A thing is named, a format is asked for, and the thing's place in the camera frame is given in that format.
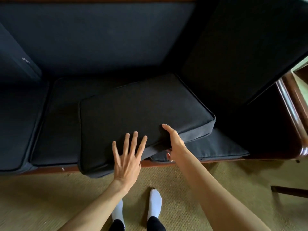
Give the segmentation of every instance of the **beige carpet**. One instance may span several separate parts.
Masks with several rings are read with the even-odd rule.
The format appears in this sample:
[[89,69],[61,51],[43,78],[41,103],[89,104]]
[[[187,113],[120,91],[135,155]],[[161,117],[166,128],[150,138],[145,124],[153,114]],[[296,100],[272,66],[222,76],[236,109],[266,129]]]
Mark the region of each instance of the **beige carpet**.
[[[273,195],[270,185],[308,189],[308,161],[241,161],[206,166],[214,177],[274,230],[307,230],[308,199]],[[0,178],[0,230],[57,230],[96,198],[112,175],[80,173]],[[212,230],[176,166],[145,168],[124,197],[126,230],[145,230],[150,187],[163,198],[160,220],[168,231]],[[111,219],[102,230],[108,230]]]

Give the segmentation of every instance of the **white sock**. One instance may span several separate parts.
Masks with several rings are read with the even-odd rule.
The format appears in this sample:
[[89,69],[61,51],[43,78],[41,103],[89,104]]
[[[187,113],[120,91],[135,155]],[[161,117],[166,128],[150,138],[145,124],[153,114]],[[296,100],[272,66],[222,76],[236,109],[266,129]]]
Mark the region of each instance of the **white sock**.
[[158,218],[160,210],[161,210],[161,196],[158,190],[153,188],[150,192],[148,219],[150,217]]
[[117,204],[117,206],[115,206],[114,210],[112,211],[111,217],[112,217],[112,221],[115,221],[115,220],[122,221],[124,228],[125,228],[122,210],[123,210],[123,200],[121,199],[120,202]]

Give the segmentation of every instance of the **forearm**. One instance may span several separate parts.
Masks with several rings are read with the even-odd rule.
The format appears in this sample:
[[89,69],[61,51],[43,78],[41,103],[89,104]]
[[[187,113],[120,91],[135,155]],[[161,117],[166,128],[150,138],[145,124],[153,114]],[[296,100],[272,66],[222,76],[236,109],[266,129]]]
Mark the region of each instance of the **forearm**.
[[113,181],[96,200],[68,221],[59,231],[100,231],[125,194],[126,191],[122,185]]
[[175,162],[214,231],[269,230],[255,214],[224,189],[189,150],[183,149]]

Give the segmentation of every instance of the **person's left arm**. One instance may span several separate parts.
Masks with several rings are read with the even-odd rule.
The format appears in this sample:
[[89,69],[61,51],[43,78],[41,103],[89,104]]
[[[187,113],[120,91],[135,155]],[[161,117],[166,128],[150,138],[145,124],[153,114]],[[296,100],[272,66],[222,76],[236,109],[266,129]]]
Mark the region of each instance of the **person's left arm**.
[[89,206],[69,220],[58,231],[100,231],[106,220],[120,200],[128,193],[136,182],[141,169],[141,155],[147,142],[147,136],[143,137],[135,155],[138,132],[135,131],[130,151],[129,133],[125,136],[123,155],[119,156],[116,142],[112,143],[112,151],[115,159],[114,179],[108,188]]

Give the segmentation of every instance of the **black pants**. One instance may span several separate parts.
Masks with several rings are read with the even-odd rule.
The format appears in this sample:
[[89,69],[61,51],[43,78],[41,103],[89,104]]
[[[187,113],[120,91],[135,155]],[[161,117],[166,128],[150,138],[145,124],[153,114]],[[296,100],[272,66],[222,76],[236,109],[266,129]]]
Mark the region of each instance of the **black pants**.
[[[122,221],[115,220],[110,226],[109,231],[124,231]],[[166,231],[166,229],[158,218],[150,217],[147,222],[147,231]]]

